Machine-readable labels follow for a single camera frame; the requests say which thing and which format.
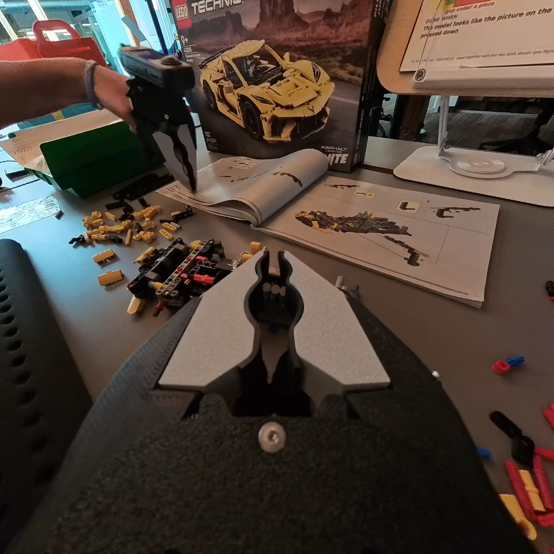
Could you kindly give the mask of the red tote bag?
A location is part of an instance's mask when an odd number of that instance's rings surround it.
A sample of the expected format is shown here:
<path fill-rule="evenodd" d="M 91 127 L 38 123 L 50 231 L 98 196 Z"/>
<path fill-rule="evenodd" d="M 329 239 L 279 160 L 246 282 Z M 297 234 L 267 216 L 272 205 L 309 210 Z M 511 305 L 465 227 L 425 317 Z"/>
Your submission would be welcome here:
<path fill-rule="evenodd" d="M 38 53 L 42 58 L 79 58 L 85 61 L 95 61 L 107 67 L 104 54 L 98 43 L 92 37 L 82 37 L 67 22 L 60 19 L 35 21 L 32 27 L 37 43 Z M 46 32 L 62 31 L 69 34 L 63 40 L 48 40 Z"/>

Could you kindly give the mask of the green plastic bin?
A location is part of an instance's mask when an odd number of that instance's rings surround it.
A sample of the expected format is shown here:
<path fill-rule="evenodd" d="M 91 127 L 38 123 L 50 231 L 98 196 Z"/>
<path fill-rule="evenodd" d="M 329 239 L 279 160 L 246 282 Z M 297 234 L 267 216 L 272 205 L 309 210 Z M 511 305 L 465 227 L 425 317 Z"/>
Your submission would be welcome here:
<path fill-rule="evenodd" d="M 148 155 L 127 123 L 114 122 L 75 135 L 43 142 L 44 167 L 31 171 L 45 182 L 86 198 L 109 186 L 162 166 Z"/>

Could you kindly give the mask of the lego car chassis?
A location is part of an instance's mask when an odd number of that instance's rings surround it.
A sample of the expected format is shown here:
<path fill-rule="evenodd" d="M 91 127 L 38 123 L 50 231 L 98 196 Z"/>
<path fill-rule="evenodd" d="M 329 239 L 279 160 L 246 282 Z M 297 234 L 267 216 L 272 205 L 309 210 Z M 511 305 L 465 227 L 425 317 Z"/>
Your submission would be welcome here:
<path fill-rule="evenodd" d="M 245 251 L 228 258 L 223 243 L 217 239 L 175 239 L 166 248 L 149 248 L 136 260 L 139 273 L 128 285 L 132 295 L 129 312 L 138 315 L 148 300 L 154 300 L 153 317 L 166 309 L 171 315 L 149 339 L 163 337 L 169 341 L 170 334 L 174 334 L 175 341 L 180 340 L 201 296 L 261 250 L 268 249 L 253 241 Z M 272 267 L 270 252 L 263 270 L 263 280 L 250 296 L 251 313 L 258 327 L 260 318 L 262 323 L 290 327 L 279 262 L 276 268 Z"/>

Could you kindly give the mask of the yellow car lego box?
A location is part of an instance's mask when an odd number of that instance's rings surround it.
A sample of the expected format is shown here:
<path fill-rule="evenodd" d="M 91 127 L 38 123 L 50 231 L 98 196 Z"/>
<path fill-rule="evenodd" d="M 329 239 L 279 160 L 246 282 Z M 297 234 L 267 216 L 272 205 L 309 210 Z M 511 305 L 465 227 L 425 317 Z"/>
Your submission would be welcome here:
<path fill-rule="evenodd" d="M 378 127 L 377 54 L 392 1 L 172 1 L 208 151 L 316 149 L 361 165 Z"/>

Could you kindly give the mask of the pile of yellow black lego pieces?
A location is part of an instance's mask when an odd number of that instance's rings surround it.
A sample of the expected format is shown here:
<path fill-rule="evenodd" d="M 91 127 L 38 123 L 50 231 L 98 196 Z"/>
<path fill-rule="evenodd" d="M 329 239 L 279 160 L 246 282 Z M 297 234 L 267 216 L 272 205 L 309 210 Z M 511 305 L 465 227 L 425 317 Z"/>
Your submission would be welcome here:
<path fill-rule="evenodd" d="M 169 218 L 156 220 L 161 212 L 158 205 L 146 204 L 141 210 L 134 211 L 126 203 L 109 204 L 107 211 L 92 211 L 83 218 L 84 232 L 72 237 L 68 243 L 77 247 L 108 241 L 130 246 L 133 241 L 153 243 L 159 236 L 173 240 L 174 234 L 182 228 L 181 222 L 194 216 L 189 205 L 182 211 L 172 212 Z"/>

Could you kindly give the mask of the person's left hand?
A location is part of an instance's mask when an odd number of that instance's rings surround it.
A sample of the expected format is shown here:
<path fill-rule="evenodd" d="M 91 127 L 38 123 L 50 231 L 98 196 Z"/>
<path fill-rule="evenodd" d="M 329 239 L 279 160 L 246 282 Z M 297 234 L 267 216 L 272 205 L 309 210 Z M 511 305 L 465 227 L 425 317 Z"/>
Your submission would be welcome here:
<path fill-rule="evenodd" d="M 104 109 L 136 129 L 133 106 L 128 96 L 129 79 L 106 67 L 98 66 L 95 72 L 95 91 Z"/>

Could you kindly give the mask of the wooden document stand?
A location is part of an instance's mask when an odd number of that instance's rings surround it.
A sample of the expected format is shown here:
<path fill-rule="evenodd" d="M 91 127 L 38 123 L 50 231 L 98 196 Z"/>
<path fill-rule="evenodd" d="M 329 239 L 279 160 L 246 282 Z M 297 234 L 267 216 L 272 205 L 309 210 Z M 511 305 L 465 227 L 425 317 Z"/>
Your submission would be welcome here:
<path fill-rule="evenodd" d="M 398 95 L 440 97 L 437 145 L 421 147 L 393 171 L 401 179 L 553 208 L 553 147 L 536 155 L 448 144 L 449 99 L 458 96 L 553 98 L 553 64 L 431 67 L 400 72 L 423 1 L 393 1 L 379 49 L 380 83 Z"/>

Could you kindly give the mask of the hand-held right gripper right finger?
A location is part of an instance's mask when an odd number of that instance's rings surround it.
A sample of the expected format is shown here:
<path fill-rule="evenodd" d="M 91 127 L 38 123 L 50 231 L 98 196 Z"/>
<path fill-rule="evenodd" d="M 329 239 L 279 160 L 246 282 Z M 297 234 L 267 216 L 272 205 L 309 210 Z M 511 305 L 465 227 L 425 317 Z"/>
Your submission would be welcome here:
<path fill-rule="evenodd" d="M 387 388 L 391 378 L 344 292 L 290 252 L 280 251 L 278 262 L 293 380 L 313 404 Z"/>

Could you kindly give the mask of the flat white paper bag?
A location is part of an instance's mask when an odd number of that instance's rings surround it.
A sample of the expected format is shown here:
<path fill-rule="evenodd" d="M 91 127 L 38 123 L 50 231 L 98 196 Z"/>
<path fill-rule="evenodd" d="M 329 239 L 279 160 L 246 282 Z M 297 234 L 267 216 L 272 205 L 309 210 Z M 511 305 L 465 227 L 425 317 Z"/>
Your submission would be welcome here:
<path fill-rule="evenodd" d="M 43 152 L 42 144 L 61 146 L 66 138 L 82 138 L 84 134 L 98 128 L 111 127 L 123 123 L 107 110 L 95 110 L 68 119 L 27 128 L 15 133 L 13 138 L 1 141 L 1 148 L 17 163 L 26 169 L 52 176 L 52 155 Z"/>

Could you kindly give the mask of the pile of red blue lego pins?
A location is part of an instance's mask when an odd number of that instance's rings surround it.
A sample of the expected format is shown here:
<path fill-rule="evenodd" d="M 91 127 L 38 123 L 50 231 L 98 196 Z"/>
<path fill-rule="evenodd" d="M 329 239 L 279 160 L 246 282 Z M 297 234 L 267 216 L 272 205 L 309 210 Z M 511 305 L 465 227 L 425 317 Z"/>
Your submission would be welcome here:
<path fill-rule="evenodd" d="M 488 297 L 476 334 L 477 451 L 500 500 L 532 538 L 553 543 L 553 271 Z"/>

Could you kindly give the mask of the person's left forearm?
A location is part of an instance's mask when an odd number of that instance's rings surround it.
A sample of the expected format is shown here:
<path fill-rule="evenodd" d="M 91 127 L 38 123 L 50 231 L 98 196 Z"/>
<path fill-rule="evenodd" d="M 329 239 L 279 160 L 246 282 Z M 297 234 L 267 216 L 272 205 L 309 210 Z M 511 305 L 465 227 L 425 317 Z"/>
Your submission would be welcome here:
<path fill-rule="evenodd" d="M 87 101 L 79 58 L 1 61 L 1 127 Z"/>

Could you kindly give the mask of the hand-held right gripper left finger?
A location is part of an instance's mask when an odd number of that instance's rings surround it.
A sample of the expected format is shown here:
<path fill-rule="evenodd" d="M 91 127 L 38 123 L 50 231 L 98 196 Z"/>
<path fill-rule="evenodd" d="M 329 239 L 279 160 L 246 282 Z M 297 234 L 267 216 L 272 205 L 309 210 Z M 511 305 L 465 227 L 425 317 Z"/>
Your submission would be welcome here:
<path fill-rule="evenodd" d="M 161 388 L 241 388 L 240 370 L 260 346 L 249 300 L 268 260 L 261 250 L 201 296 L 158 380 Z"/>

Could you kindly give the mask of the blue wristband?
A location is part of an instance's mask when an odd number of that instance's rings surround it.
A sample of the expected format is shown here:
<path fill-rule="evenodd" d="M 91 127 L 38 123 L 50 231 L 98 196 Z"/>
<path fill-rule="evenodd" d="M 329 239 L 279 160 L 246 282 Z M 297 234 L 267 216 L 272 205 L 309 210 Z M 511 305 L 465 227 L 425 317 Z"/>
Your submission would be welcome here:
<path fill-rule="evenodd" d="M 100 102 L 96 91 L 95 91 L 95 72 L 97 67 L 99 66 L 97 61 L 94 60 L 88 60 L 85 65 L 84 69 L 84 84 L 85 84 L 85 92 L 87 94 L 87 100 L 89 104 L 96 110 L 102 110 L 104 109 L 104 106 Z"/>

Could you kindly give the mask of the printed instruction sheet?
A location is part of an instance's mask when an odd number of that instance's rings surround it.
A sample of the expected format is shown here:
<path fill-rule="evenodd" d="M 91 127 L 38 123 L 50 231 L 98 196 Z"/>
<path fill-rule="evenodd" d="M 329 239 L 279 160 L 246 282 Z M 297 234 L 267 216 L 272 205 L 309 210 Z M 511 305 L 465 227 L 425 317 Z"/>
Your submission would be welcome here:
<path fill-rule="evenodd" d="M 553 1 L 423 1 L 400 72 L 553 64 Z"/>

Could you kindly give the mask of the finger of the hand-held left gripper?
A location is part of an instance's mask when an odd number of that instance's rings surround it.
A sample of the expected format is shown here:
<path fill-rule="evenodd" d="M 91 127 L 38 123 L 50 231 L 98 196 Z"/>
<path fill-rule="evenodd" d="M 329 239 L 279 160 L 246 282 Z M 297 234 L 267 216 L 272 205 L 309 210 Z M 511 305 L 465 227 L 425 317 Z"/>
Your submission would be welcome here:
<path fill-rule="evenodd" d="M 161 132 L 157 131 L 153 135 L 154 141 L 164 158 L 164 165 L 172 174 L 175 181 L 188 188 L 181 164 L 180 142 L 178 131 Z"/>
<path fill-rule="evenodd" d="M 191 193 L 197 193 L 197 147 L 196 147 L 196 129 L 192 126 L 192 133 L 187 124 L 183 124 L 178 130 L 178 139 L 180 142 L 181 164 L 186 178 L 186 182 Z"/>

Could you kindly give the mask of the lego instruction booklet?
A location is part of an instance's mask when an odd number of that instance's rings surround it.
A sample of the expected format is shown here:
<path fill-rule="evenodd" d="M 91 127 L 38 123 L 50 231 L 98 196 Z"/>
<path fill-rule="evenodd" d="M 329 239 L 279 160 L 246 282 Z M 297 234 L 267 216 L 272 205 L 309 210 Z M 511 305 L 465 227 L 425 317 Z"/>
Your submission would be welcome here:
<path fill-rule="evenodd" d="M 323 154 L 225 157 L 162 195 L 475 307 L 499 205 L 331 176 Z"/>

